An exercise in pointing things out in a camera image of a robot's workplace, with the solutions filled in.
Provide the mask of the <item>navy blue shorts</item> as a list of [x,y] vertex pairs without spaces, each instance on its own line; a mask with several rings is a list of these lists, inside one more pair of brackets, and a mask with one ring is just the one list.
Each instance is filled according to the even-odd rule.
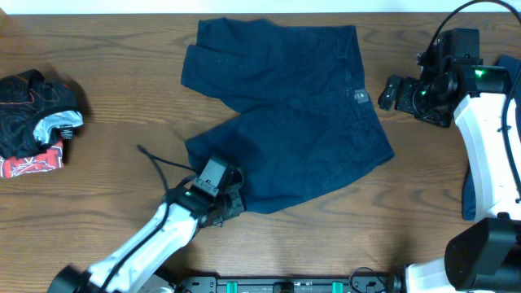
[[186,149],[198,170],[212,155],[241,167],[249,212],[277,212],[344,188],[394,156],[366,91],[352,25],[202,20],[181,83],[235,111],[186,140]]

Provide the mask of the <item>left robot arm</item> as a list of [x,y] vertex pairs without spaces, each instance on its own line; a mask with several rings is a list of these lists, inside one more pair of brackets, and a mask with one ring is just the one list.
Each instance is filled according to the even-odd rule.
[[71,265],[52,280],[49,292],[137,292],[176,251],[208,226],[244,212],[241,168],[191,175],[166,190],[155,215],[105,260],[80,272]]

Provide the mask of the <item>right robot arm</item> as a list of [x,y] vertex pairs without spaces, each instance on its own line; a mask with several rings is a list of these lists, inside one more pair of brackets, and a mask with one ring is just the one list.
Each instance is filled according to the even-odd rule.
[[520,114],[507,68],[485,66],[479,31],[454,28],[418,57],[420,77],[391,76],[378,105],[447,128],[466,146],[475,188],[474,224],[444,256],[409,265],[392,286],[402,292],[520,290]]

